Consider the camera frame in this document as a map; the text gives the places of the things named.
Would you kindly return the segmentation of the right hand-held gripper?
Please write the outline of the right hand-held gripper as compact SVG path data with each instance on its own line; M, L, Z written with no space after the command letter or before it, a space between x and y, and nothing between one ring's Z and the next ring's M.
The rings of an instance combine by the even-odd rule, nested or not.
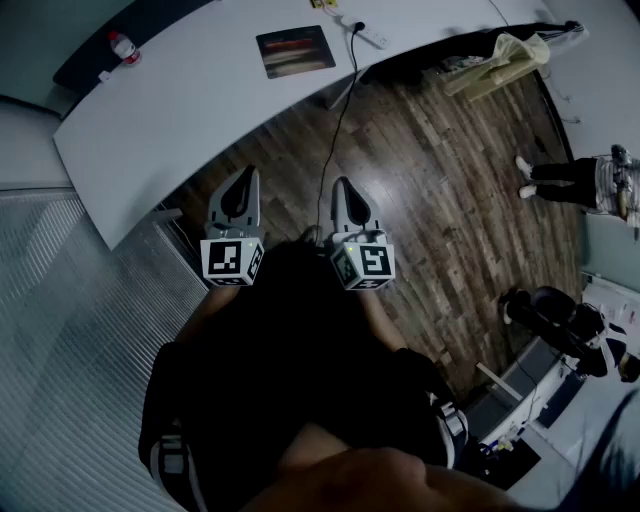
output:
M364 228L371 215L366 192L345 176L339 177L332 189L334 230L347 231L349 224ZM394 246L382 229L334 233L326 239L325 248L345 290L376 290L395 279Z

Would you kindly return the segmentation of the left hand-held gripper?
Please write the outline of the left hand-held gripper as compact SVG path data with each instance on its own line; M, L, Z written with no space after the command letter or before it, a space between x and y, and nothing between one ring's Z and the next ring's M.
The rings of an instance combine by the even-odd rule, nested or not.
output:
M255 167L236 171L212 194L211 221L205 224L200 249L203 277L215 286L254 284L264 258L259 207L260 176Z

